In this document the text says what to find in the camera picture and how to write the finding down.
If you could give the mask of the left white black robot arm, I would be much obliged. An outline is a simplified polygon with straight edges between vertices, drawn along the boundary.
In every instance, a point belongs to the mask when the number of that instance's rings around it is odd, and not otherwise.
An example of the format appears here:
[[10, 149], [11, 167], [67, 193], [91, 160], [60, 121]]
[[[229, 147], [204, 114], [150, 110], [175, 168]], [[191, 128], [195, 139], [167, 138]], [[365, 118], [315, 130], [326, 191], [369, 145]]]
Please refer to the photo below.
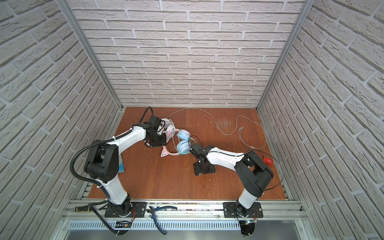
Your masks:
[[130, 196], [123, 188], [119, 177], [121, 153], [134, 144], [144, 141], [151, 148], [162, 147], [167, 143], [162, 132], [166, 121], [150, 116], [144, 123], [133, 125], [128, 131], [106, 141], [94, 141], [84, 165], [86, 172], [107, 197], [108, 208], [119, 216], [131, 212]]

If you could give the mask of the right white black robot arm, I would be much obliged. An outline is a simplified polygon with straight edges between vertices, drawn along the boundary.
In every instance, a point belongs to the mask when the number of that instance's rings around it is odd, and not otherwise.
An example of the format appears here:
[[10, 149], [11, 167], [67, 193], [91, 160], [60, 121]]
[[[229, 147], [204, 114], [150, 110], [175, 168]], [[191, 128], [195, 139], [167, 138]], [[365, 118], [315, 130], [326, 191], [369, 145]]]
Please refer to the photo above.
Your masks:
[[214, 146], [203, 148], [199, 144], [190, 147], [190, 153], [196, 158], [195, 175], [212, 174], [215, 166], [222, 166], [235, 171], [244, 190], [236, 202], [236, 208], [243, 215], [252, 208], [274, 177], [273, 171], [254, 152], [233, 153]]

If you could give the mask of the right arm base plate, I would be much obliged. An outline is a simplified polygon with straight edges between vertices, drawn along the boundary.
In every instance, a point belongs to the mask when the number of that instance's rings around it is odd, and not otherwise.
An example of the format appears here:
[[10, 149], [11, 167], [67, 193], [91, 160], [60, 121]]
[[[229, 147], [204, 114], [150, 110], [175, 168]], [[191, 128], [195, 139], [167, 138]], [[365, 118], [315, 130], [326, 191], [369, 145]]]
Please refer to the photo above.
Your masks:
[[253, 205], [246, 209], [238, 202], [223, 203], [225, 218], [263, 218], [263, 210], [259, 202], [254, 202]]

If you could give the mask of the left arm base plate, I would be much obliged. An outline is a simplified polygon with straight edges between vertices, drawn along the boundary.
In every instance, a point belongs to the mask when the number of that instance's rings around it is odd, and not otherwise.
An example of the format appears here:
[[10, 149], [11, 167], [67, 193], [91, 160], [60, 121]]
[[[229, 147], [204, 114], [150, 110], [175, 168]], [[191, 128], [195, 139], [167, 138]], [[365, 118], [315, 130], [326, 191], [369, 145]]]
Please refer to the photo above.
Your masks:
[[125, 201], [122, 205], [108, 203], [105, 217], [106, 218], [132, 218], [134, 213], [136, 218], [143, 218], [146, 213], [146, 202], [130, 202]]

